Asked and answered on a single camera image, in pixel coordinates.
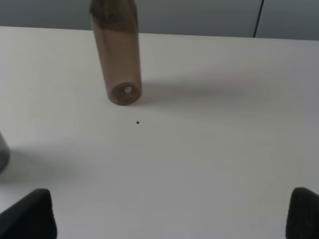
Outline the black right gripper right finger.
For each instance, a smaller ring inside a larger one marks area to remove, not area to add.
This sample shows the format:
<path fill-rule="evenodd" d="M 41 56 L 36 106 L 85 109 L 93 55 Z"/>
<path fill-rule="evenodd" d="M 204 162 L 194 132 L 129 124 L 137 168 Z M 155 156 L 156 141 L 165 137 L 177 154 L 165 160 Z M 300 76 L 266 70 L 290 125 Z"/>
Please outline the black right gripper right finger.
<path fill-rule="evenodd" d="M 287 222 L 287 239 L 319 237 L 319 195 L 305 187 L 292 191 Z"/>

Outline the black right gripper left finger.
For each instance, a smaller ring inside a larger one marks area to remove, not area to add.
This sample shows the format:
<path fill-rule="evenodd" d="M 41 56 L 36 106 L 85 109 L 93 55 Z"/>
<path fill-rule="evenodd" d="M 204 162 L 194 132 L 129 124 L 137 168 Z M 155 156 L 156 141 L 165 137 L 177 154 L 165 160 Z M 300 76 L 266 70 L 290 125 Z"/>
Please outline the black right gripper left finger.
<path fill-rule="evenodd" d="M 36 189 L 0 214 L 2 239 L 56 239 L 57 225 L 48 189 Z"/>

